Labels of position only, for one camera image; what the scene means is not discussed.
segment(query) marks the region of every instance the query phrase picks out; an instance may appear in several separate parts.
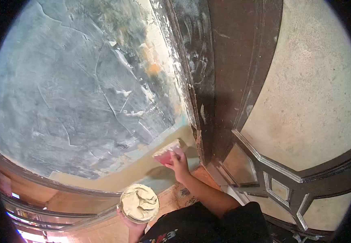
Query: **tiled floor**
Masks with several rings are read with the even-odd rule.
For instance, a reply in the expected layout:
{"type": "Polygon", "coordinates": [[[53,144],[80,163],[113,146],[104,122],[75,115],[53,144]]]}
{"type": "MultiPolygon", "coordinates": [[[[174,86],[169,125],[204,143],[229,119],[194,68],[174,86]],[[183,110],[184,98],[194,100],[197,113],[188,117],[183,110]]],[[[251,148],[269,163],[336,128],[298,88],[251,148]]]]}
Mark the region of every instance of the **tiled floor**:
{"type": "MultiPolygon", "coordinates": [[[[193,172],[193,175],[211,187],[220,189],[202,166],[198,167],[193,172]]],[[[176,183],[168,188],[159,194],[158,197],[160,201],[160,210],[157,217],[149,222],[149,226],[152,226],[158,218],[165,213],[189,206],[197,201],[196,198],[194,198],[180,183],[176,183]]],[[[124,243],[128,242],[128,228],[119,220],[119,217],[115,217],[94,226],[71,232],[66,236],[69,241],[73,243],[124,243]]]]}

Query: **black shirt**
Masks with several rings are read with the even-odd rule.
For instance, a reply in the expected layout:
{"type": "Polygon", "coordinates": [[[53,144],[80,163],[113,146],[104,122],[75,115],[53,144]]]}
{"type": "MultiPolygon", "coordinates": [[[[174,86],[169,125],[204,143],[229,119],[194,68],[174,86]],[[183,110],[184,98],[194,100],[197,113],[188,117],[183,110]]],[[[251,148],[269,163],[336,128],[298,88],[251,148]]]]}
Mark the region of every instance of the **black shirt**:
{"type": "Polygon", "coordinates": [[[272,242],[257,202],[249,202],[217,218],[200,202],[165,214],[140,243],[272,242]]]}

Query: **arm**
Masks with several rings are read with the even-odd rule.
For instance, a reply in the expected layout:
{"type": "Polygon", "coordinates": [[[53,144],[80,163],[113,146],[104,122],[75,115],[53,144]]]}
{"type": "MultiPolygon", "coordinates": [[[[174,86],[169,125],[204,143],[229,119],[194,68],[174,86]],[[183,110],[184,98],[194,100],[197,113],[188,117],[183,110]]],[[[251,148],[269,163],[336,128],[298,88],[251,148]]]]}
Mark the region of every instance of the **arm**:
{"type": "Polygon", "coordinates": [[[128,227],[129,233],[128,233],[128,243],[138,243],[139,240],[144,236],[144,229],[147,226],[147,223],[145,224],[137,224],[134,223],[133,221],[129,220],[120,210],[119,205],[117,206],[116,209],[118,216],[120,219],[123,221],[123,223],[128,227]]]}
{"type": "Polygon", "coordinates": [[[211,213],[221,218],[227,211],[240,206],[240,203],[227,193],[208,186],[193,177],[188,169],[188,161],[185,154],[178,155],[171,152],[173,165],[165,164],[171,168],[178,182],[182,183],[189,192],[195,196],[211,213]]]}

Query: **light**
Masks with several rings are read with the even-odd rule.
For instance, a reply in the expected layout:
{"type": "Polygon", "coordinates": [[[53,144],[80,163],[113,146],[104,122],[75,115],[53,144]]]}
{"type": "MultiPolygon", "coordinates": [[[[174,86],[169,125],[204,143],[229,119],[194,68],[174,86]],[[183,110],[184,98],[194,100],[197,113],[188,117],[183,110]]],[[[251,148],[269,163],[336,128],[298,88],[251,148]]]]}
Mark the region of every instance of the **light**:
{"type": "Polygon", "coordinates": [[[15,217],[15,216],[13,216],[12,214],[10,214],[10,213],[8,213],[8,212],[7,212],[7,214],[8,214],[11,218],[14,218],[14,219],[17,219],[17,220],[22,221],[22,222],[24,222],[24,223],[30,224],[30,221],[27,221],[27,220],[24,220],[24,219],[15,217]]]}
{"type": "Polygon", "coordinates": [[[47,236],[47,239],[51,242],[70,243],[66,236],[47,236]]]}
{"type": "Polygon", "coordinates": [[[22,237],[24,239],[32,240],[32,241],[40,242],[40,243],[46,243],[46,240],[41,235],[31,234],[31,233],[27,233],[24,231],[19,231],[19,233],[22,235],[22,237]]]}
{"type": "Polygon", "coordinates": [[[12,193],[12,196],[20,199],[19,195],[16,193],[12,193]]]}

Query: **putty knife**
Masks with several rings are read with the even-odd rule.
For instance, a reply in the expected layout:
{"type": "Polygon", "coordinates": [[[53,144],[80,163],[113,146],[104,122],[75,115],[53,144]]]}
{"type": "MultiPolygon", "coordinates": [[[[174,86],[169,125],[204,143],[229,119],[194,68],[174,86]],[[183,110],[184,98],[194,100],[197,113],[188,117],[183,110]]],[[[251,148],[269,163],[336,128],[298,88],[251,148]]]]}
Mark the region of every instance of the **putty knife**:
{"type": "Polygon", "coordinates": [[[159,149],[152,155],[152,157],[163,165],[173,165],[173,161],[170,160],[170,151],[175,152],[178,157],[183,153],[179,139],[176,139],[168,145],[164,146],[163,148],[159,149]]]}

